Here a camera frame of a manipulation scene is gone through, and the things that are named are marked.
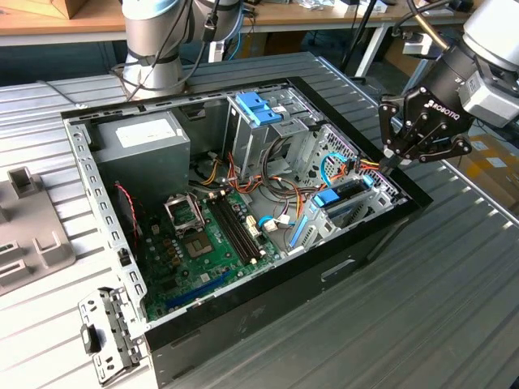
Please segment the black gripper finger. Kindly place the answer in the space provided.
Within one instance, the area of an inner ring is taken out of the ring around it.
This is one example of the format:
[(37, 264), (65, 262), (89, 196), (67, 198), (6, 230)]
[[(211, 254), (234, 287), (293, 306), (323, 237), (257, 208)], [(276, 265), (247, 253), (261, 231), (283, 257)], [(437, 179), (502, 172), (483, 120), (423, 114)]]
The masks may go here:
[(425, 162), (421, 142), (425, 128), (425, 97), (383, 96), (378, 114), (384, 158), (381, 163)]
[(446, 120), (416, 120), (394, 134), (394, 152), (406, 160), (429, 163), (472, 151), (467, 126)]

